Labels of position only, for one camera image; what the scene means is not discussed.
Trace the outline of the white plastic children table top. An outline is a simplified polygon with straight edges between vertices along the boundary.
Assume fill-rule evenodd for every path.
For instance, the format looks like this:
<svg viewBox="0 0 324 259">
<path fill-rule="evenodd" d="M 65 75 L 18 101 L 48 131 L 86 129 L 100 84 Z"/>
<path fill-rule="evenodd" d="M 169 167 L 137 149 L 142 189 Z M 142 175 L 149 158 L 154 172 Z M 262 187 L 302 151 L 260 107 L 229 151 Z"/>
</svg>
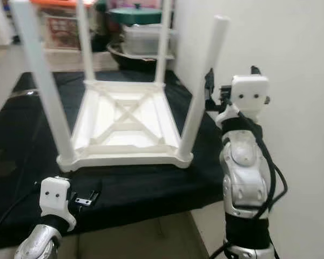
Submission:
<svg viewBox="0 0 324 259">
<path fill-rule="evenodd" d="M 182 151 L 183 138 L 160 82 L 85 80 L 85 92 L 69 143 L 59 155 L 62 171 L 85 167 L 174 165 L 194 159 Z"/>
</svg>

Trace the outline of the clear tape strip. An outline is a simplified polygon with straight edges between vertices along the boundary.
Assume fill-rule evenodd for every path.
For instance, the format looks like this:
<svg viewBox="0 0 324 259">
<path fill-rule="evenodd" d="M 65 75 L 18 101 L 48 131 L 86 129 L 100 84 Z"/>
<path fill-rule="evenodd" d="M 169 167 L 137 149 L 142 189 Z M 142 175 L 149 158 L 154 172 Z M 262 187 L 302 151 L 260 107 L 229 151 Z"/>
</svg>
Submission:
<svg viewBox="0 0 324 259">
<path fill-rule="evenodd" d="M 9 95 L 9 99 L 13 99 L 16 97 L 33 97 L 33 96 L 39 96 L 39 89 L 26 89 L 21 91 L 14 91 Z"/>
</svg>

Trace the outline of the clear lidded plastic container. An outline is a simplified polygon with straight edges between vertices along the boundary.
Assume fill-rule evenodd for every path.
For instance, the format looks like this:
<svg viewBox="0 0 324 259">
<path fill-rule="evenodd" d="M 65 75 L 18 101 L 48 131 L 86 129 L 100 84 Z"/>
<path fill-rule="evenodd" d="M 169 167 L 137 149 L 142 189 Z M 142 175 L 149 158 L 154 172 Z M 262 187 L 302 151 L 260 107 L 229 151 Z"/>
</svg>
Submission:
<svg viewBox="0 0 324 259">
<path fill-rule="evenodd" d="M 157 56 L 161 29 L 161 24 L 134 24 L 123 27 L 123 52 L 129 55 Z"/>
</svg>

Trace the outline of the black round basin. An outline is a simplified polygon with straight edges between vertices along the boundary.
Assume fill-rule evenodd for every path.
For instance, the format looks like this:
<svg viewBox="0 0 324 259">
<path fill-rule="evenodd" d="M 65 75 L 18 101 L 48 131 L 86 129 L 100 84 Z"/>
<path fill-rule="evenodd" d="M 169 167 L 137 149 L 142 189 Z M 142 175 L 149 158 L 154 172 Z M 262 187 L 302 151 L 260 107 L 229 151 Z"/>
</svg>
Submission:
<svg viewBox="0 0 324 259">
<path fill-rule="evenodd" d="M 110 42 L 107 51 L 117 62 L 120 71 L 155 72 L 157 59 L 155 58 L 131 58 L 124 55 L 119 43 Z"/>
</svg>

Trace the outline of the black tablecloth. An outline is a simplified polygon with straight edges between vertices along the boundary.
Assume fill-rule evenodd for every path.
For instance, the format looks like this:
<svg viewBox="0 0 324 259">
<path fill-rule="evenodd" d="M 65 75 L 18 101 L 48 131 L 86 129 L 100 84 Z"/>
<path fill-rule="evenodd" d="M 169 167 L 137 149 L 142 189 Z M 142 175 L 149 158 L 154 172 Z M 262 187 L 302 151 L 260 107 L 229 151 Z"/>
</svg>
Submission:
<svg viewBox="0 0 324 259">
<path fill-rule="evenodd" d="M 74 175 L 76 192 L 88 196 L 102 182 L 95 205 L 77 215 L 74 234 L 125 226 L 201 209 L 223 199 L 219 163 L 221 130 L 205 114 L 189 168 L 173 165 L 88 168 Z M 60 173 L 58 152 L 38 96 L 7 99 L 0 111 L 0 249 L 26 239 L 39 220 L 35 182 Z"/>
</svg>

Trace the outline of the dark green pot lid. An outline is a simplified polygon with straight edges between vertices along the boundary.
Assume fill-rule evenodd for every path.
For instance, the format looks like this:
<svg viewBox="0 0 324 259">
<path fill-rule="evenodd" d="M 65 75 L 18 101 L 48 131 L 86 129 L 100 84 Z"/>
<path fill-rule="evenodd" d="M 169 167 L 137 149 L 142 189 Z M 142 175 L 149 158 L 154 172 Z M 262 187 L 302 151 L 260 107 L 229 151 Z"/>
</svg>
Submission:
<svg viewBox="0 0 324 259">
<path fill-rule="evenodd" d="M 163 12 L 159 8 L 142 7 L 137 3 L 133 7 L 113 8 L 109 13 L 117 24 L 149 25 L 160 24 Z"/>
</svg>

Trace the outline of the beige low bench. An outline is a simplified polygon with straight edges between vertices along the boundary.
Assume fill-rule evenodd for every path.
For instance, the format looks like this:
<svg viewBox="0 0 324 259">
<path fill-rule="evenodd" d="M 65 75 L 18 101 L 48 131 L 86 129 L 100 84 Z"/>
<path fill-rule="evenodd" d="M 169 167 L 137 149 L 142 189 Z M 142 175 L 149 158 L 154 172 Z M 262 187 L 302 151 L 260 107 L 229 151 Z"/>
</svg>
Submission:
<svg viewBox="0 0 324 259">
<path fill-rule="evenodd" d="M 44 54 L 52 72 L 83 72 L 82 53 L 79 50 L 45 49 Z M 110 52 L 94 52 L 92 56 L 94 71 L 117 71 L 118 63 Z"/>
</svg>

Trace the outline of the clear storage box orange lid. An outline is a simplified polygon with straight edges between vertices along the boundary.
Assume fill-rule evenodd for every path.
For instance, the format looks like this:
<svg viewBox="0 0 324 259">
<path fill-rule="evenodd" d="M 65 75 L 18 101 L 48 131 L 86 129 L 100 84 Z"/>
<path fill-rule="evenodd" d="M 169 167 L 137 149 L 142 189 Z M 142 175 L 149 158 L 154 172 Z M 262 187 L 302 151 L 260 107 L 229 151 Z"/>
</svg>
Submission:
<svg viewBox="0 0 324 259">
<path fill-rule="evenodd" d="M 38 16 L 41 38 L 46 49 L 80 49 L 78 1 L 29 0 Z"/>
</svg>

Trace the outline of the dark shiny plastic bag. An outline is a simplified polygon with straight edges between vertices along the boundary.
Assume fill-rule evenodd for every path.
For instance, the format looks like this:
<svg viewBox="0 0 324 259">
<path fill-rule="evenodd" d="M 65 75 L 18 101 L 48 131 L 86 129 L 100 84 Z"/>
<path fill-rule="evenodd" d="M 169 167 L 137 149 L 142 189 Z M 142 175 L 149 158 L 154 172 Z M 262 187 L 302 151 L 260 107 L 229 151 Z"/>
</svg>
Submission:
<svg viewBox="0 0 324 259">
<path fill-rule="evenodd" d="M 107 51 L 107 45 L 111 41 L 112 37 L 109 32 L 108 22 L 108 0 L 96 0 L 93 3 L 92 10 L 95 18 L 94 23 L 94 35 L 91 40 L 91 47 L 93 52 L 105 52 Z"/>
</svg>

